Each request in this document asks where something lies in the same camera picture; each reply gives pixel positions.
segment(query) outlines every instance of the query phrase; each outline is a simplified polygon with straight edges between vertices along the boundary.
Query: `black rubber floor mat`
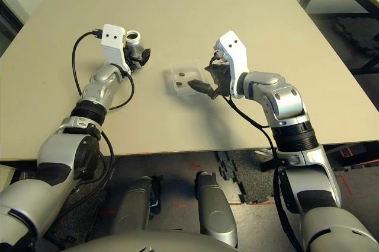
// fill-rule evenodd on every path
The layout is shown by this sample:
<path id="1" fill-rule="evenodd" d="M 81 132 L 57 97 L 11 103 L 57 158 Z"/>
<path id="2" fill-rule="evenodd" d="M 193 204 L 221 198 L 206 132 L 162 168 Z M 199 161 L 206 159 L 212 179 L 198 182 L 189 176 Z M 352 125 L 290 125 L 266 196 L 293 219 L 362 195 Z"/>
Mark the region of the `black rubber floor mat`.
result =
<path id="1" fill-rule="evenodd" d="M 334 29 L 367 55 L 379 52 L 379 20 L 376 18 L 339 17 Z"/>
<path id="2" fill-rule="evenodd" d="M 222 151 L 217 156 L 224 179 L 232 178 L 238 183 L 241 202 L 262 203 L 268 200 L 268 196 L 272 196 L 274 172 L 261 172 L 260 168 L 262 162 L 272 157 L 257 154 L 253 150 Z"/>

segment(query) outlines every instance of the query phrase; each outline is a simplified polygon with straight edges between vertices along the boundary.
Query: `floor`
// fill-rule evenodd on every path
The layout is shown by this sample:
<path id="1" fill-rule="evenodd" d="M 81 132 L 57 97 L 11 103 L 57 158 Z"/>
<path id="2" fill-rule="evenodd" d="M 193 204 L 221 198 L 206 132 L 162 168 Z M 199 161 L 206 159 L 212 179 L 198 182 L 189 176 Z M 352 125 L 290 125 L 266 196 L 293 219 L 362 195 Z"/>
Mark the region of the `floor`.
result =
<path id="1" fill-rule="evenodd" d="M 198 171 L 218 172 L 218 166 L 213 152 L 119 157 L 110 192 L 99 212 L 92 238 L 109 233 L 122 192 L 133 180 L 144 175 L 163 175 L 162 212 L 149 221 L 148 228 L 199 233 L 195 175 Z M 336 175 L 342 193 L 342 207 L 352 212 L 379 240 L 379 167 L 342 171 Z M 237 222 L 240 251 L 293 251 L 282 231 L 271 196 L 269 201 L 257 205 L 241 204 L 236 183 L 224 181 L 218 173 L 217 181 L 231 204 Z M 289 212 L 287 215 L 299 237 L 298 215 Z"/>

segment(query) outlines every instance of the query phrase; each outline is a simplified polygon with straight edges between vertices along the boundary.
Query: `black cable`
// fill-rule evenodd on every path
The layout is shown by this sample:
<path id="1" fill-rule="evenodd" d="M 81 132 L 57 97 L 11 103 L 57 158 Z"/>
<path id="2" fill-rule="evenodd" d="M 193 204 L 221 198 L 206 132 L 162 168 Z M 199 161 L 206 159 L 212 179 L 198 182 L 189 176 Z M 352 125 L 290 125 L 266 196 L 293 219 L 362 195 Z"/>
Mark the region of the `black cable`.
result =
<path id="1" fill-rule="evenodd" d="M 92 34 L 94 34 L 94 31 L 89 31 L 89 32 L 81 35 L 76 40 L 75 44 L 73 45 L 73 49 L 72 49 L 72 56 L 71 56 L 72 73 L 73 73 L 73 78 L 75 80 L 76 89 L 78 89 L 79 96 L 82 95 L 82 90 L 81 90 L 81 87 L 79 85 L 78 77 L 76 76 L 76 68 L 75 68 L 75 53 L 76 53 L 76 48 L 78 47 L 78 44 L 81 42 L 82 39 L 84 39 L 86 36 L 90 36 Z"/>
<path id="2" fill-rule="evenodd" d="M 303 252 L 303 248 L 301 247 L 300 243 L 298 242 L 295 233 L 291 227 L 290 222 L 288 221 L 287 214 L 285 213 L 283 209 L 283 205 L 280 199 L 280 187 L 279 187 L 279 166 L 281 164 L 281 161 L 278 158 L 277 152 L 274 148 L 274 144 L 272 143 L 271 138 L 269 135 L 263 130 L 263 126 L 261 126 L 259 123 L 252 120 L 250 117 L 245 115 L 242 111 L 240 111 L 237 106 L 232 101 L 232 97 L 228 100 L 225 96 L 223 96 L 224 100 L 229 104 L 229 106 L 236 111 L 240 116 L 242 116 L 245 120 L 247 120 L 249 123 L 251 123 L 255 128 L 260 130 L 264 136 L 267 138 L 268 143 L 270 144 L 270 148 L 272 151 L 272 156 L 275 161 L 275 170 L 274 170 L 274 177 L 272 179 L 272 189 L 274 191 L 274 200 L 275 200 L 275 206 L 277 208 L 278 216 L 280 219 L 280 223 L 282 225 L 284 233 L 287 235 L 287 238 L 291 242 L 292 246 L 295 248 L 297 252 Z"/>
<path id="3" fill-rule="evenodd" d="M 126 100 L 125 102 L 123 102 L 122 104 L 118 105 L 118 106 L 110 107 L 109 110 L 115 110 L 115 109 L 118 109 L 118 108 L 124 107 L 127 103 L 129 103 L 129 101 L 130 101 L 130 100 L 133 98 L 133 96 L 134 96 L 134 81 L 133 81 L 131 75 L 129 75 L 128 72 L 125 72 L 125 74 L 126 74 L 126 76 L 129 78 L 130 85 L 131 85 L 131 93 L 130 93 L 129 99 Z"/>
<path id="4" fill-rule="evenodd" d="M 89 180 L 89 181 L 84 181 L 84 182 L 81 182 L 81 183 L 77 184 L 76 185 L 77 187 L 95 183 L 95 182 L 97 182 L 98 180 L 100 180 L 101 178 L 103 178 L 105 176 L 107 165 L 105 163 L 104 156 L 103 156 L 103 154 L 101 152 L 100 152 L 100 160 L 102 162 L 102 171 L 101 171 L 101 174 L 96 179 Z"/>
<path id="5" fill-rule="evenodd" d="M 95 36 L 97 36 L 98 38 L 101 38 L 101 34 L 102 34 L 102 31 L 101 30 L 95 30 L 95 31 L 91 31 L 91 32 L 87 32 L 83 35 L 81 35 L 77 41 L 75 42 L 74 44 L 74 47 L 73 47 L 73 50 L 72 50 L 72 73 L 73 73 L 73 77 L 74 77 L 74 80 L 75 80 L 75 85 L 76 85 L 76 89 L 78 90 L 78 93 L 79 95 L 82 95 L 82 90 L 80 88 L 80 85 L 79 85 L 79 82 L 78 82 L 78 78 L 76 76 L 76 69 L 75 69 L 75 53 L 76 53 L 76 48 L 78 46 L 78 44 L 80 43 L 80 41 L 90 35 L 90 34 L 93 34 Z M 130 83 L 131 83 L 131 94 L 130 94 L 130 97 L 128 98 L 127 101 L 123 102 L 122 104 L 118 105 L 118 106 L 115 106 L 113 108 L 110 108 L 110 110 L 112 109 L 117 109 L 117 108 L 120 108 L 122 106 L 125 106 L 130 100 L 131 98 L 133 98 L 133 95 L 134 95 L 134 82 L 133 82 L 133 79 L 131 78 L 131 76 L 126 73 L 127 77 L 129 78 L 130 80 Z M 55 219 L 55 221 L 53 222 L 53 224 L 55 224 L 57 221 L 59 221 L 64 215 L 66 215 L 67 213 L 69 213 L 70 211 L 72 211 L 74 208 L 77 208 L 79 205 L 83 204 L 83 202 L 85 202 L 86 200 L 88 200 L 90 197 L 92 197 L 94 194 L 96 194 L 102 187 L 104 187 L 107 183 L 107 181 L 110 179 L 111 177 L 111 173 L 112 173 L 112 170 L 113 170 L 113 167 L 114 167 L 114 151 L 113 151 L 113 147 L 112 147 L 112 144 L 110 142 L 110 140 L 108 139 L 108 137 L 106 136 L 106 134 L 104 133 L 104 131 L 101 132 L 101 135 L 102 137 L 104 138 L 104 140 L 106 141 L 108 147 L 109 147 L 109 151 L 110 151 L 110 157 L 111 157 L 111 161 L 110 161 L 110 164 L 109 164 L 109 167 L 108 167 L 108 170 L 104 176 L 104 178 L 99 182 L 99 184 L 88 194 L 86 195 L 85 197 L 83 197 L 82 199 L 78 200 L 77 202 L 73 203 L 72 205 L 70 205 L 69 207 L 67 207 L 66 209 L 62 210 L 57 218 Z"/>
<path id="6" fill-rule="evenodd" d="M 70 211 L 72 211 L 74 208 L 77 208 L 79 205 L 83 204 L 83 202 L 85 202 L 90 197 L 92 197 L 94 194 L 96 194 L 101 188 L 103 188 L 106 185 L 107 181 L 110 179 L 111 173 L 112 173 L 112 169 L 113 169 L 113 166 L 114 166 L 113 147 L 112 147 L 112 144 L 111 144 L 110 140 L 106 136 L 106 134 L 104 132 L 101 132 L 101 135 L 104 138 L 104 140 L 106 141 L 106 143 L 107 143 L 107 145 L 109 147 L 109 150 L 110 150 L 110 155 L 111 155 L 111 162 L 110 162 L 110 165 L 108 167 L 108 170 L 107 170 L 107 173 L 106 173 L 105 177 L 100 181 L 100 183 L 96 186 L 96 188 L 94 188 L 88 195 L 86 195 L 82 199 L 78 200 L 77 202 L 73 203 L 68 208 L 64 209 L 63 211 L 61 211 L 58 214 L 55 222 L 57 222 L 58 220 L 60 220 L 64 215 L 66 215 L 67 213 L 69 213 Z"/>
<path id="7" fill-rule="evenodd" d="M 79 96 L 82 95 L 82 90 L 81 90 L 81 87 L 79 85 L 79 81 L 78 81 L 78 76 L 76 75 L 76 66 L 75 66 L 75 54 L 76 54 L 76 48 L 78 47 L 78 44 L 81 42 L 82 39 L 84 39 L 86 36 L 90 36 L 90 35 L 94 35 L 96 36 L 97 38 L 101 39 L 101 36 L 102 36 L 102 30 L 94 30 L 94 31 L 89 31 L 83 35 L 81 35 L 75 42 L 75 44 L 73 45 L 73 49 L 72 49 L 72 56 L 71 56 L 71 65 L 72 65 L 72 74 L 73 74 L 73 79 L 75 81 L 75 85 L 76 85 L 76 89 L 78 90 L 78 93 L 79 93 Z M 129 101 L 133 98 L 133 95 L 134 95 L 134 82 L 133 82 L 133 79 L 131 78 L 131 76 L 126 72 L 126 75 L 127 77 L 129 78 L 129 81 L 130 81 L 130 84 L 131 84 L 131 94 L 128 98 L 128 100 L 126 100 L 125 102 L 123 102 L 122 104 L 118 105 L 118 106 L 115 106 L 115 107 L 111 107 L 110 110 L 115 110 L 115 109 L 118 109 L 118 108 L 121 108 L 121 107 L 124 107 L 127 103 L 129 103 Z"/>
<path id="8" fill-rule="evenodd" d="M 50 241 L 51 243 L 53 243 L 59 249 L 59 251 L 66 249 L 65 244 L 63 242 L 61 242 L 61 240 L 59 240 L 58 238 L 56 238 L 52 235 L 45 234 L 43 236 L 43 238 L 46 239 L 47 241 Z"/>
<path id="9" fill-rule="evenodd" d="M 232 100 L 232 96 L 229 97 L 229 100 L 225 97 L 225 96 L 222 96 L 224 98 L 224 100 L 229 104 L 229 106 L 237 112 L 237 114 L 239 114 L 241 117 L 243 117 L 245 120 L 247 120 L 249 123 L 251 123 L 254 127 L 256 127 L 257 129 L 263 129 L 263 128 L 266 128 L 268 126 L 261 126 L 259 123 L 257 123 L 256 121 L 254 121 L 253 119 L 251 119 L 250 117 L 248 117 L 247 115 L 245 115 L 239 108 L 237 108 L 237 106 L 235 105 L 235 103 L 233 102 Z"/>

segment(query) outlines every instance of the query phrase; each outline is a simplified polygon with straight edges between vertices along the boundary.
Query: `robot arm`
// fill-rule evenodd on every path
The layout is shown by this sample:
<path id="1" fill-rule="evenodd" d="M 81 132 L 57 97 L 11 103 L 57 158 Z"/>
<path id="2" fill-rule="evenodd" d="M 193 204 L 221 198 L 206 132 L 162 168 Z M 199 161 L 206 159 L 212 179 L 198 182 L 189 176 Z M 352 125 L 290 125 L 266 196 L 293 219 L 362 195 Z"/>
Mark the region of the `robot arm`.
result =
<path id="1" fill-rule="evenodd" d="M 101 44 L 104 65 L 91 77 L 71 115 L 48 137 L 38 153 L 35 179 L 18 181 L 0 193 L 0 245 L 13 246 L 23 238 L 42 237 L 56 219 L 67 197 L 80 180 L 96 169 L 101 126 L 121 84 L 131 79 L 135 68 L 145 65 L 144 56 L 125 60 L 125 29 L 106 24 Z"/>
<path id="2" fill-rule="evenodd" d="M 249 72 L 246 47 L 229 31 L 216 42 L 210 71 L 218 88 L 201 81 L 189 85 L 212 99 L 217 95 L 245 97 L 259 103 L 277 144 L 280 186 L 287 209 L 301 216 L 304 250 L 346 251 L 346 243 L 376 247 L 376 240 L 349 212 L 341 209 L 341 193 L 325 151 L 317 142 L 299 91 L 279 74 Z M 212 65 L 214 60 L 223 63 Z"/>

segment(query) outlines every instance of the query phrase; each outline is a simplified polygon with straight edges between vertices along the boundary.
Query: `transparent container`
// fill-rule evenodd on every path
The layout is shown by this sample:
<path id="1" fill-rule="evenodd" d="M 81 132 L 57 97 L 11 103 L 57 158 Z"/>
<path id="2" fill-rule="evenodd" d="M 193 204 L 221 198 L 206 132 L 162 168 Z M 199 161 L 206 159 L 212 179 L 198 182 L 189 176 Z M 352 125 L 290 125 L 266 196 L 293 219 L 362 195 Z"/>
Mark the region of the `transparent container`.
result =
<path id="1" fill-rule="evenodd" d="M 200 68 L 198 60 L 192 62 L 182 62 L 182 63 L 172 63 L 171 67 L 171 78 L 178 97 L 199 94 L 199 92 L 193 90 L 189 85 L 188 81 L 190 80 L 200 80 L 204 81 L 203 69 Z"/>

